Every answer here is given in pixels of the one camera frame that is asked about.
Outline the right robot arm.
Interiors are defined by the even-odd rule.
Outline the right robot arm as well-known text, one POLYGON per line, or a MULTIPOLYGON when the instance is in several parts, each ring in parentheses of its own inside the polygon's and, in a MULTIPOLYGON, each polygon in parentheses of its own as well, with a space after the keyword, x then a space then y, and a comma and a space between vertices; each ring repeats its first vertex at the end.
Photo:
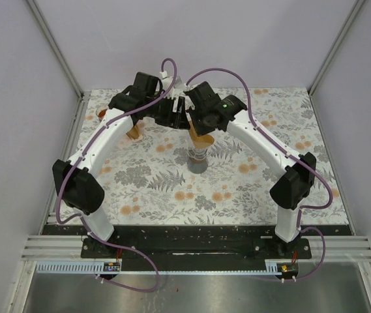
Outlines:
POLYGON ((250 120, 252 115, 242 100, 234 95, 220 98, 207 82, 186 89, 185 95, 193 104, 187 112, 197 135, 214 130, 227 132, 255 152, 276 175, 277 182, 269 191, 278 208, 273 250, 281 258, 290 257, 301 234, 298 225, 301 202, 314 184, 314 174, 305 166, 315 169, 315 156, 300 155, 286 147, 263 125, 250 120))

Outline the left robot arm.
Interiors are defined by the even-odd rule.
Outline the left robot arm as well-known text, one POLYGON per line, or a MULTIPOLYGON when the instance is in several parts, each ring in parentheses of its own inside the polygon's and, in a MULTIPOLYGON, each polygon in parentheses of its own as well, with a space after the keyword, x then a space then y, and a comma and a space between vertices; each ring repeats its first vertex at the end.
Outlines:
POLYGON ((88 140, 68 160, 58 159, 52 166, 57 222, 80 218, 96 240, 95 250, 105 258, 116 254, 118 242, 112 238, 115 228, 102 207, 105 191, 97 177, 113 147, 140 119, 152 117, 172 128, 176 117, 186 119, 184 100, 173 96, 180 83, 177 74, 166 71, 159 77, 138 72, 132 85, 111 98, 88 140))

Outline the brown paper coffee filter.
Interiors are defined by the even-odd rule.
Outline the brown paper coffee filter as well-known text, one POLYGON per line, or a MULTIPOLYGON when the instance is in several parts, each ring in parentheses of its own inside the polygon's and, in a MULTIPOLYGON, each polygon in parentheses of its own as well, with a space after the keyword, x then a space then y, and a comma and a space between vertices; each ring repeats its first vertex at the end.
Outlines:
POLYGON ((215 139, 209 135, 198 135, 193 122, 189 119, 190 129, 188 130, 188 149, 195 153, 202 153, 212 147, 215 139))

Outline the glass coffee carafe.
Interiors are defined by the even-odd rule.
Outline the glass coffee carafe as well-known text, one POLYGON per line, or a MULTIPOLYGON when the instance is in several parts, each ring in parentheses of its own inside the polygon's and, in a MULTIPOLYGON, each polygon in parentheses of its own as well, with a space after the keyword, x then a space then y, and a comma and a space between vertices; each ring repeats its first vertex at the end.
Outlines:
POLYGON ((207 152, 207 148, 188 148, 187 166, 189 171, 194 174, 202 174, 208 168, 207 152))

